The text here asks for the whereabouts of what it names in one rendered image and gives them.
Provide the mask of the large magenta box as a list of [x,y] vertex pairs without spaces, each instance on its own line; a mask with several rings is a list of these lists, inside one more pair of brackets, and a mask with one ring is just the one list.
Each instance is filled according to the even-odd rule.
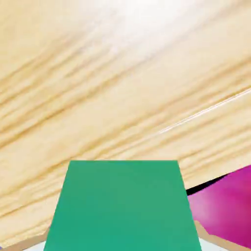
[[187,191],[194,220],[214,243],[251,251],[251,165]]

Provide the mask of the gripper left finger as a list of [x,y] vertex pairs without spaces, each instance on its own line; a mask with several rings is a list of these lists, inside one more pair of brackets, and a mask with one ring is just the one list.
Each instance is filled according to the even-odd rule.
[[35,245],[38,245],[40,243],[43,243],[46,241],[48,236],[49,228],[42,234],[42,235],[36,235],[34,237],[25,239],[23,241],[20,241],[16,244],[13,244],[11,246],[8,246],[6,248],[0,249],[0,251],[23,251],[28,248],[31,248]]

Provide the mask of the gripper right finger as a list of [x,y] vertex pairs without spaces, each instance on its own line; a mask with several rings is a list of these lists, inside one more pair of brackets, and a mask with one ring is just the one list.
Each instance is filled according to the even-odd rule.
[[205,228],[195,221],[202,251],[244,251],[244,247],[215,235],[210,235]]

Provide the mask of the small green cube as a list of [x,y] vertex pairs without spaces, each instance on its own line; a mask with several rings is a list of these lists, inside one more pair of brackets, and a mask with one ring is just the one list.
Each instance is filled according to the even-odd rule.
[[44,251],[201,251],[177,161],[71,161]]

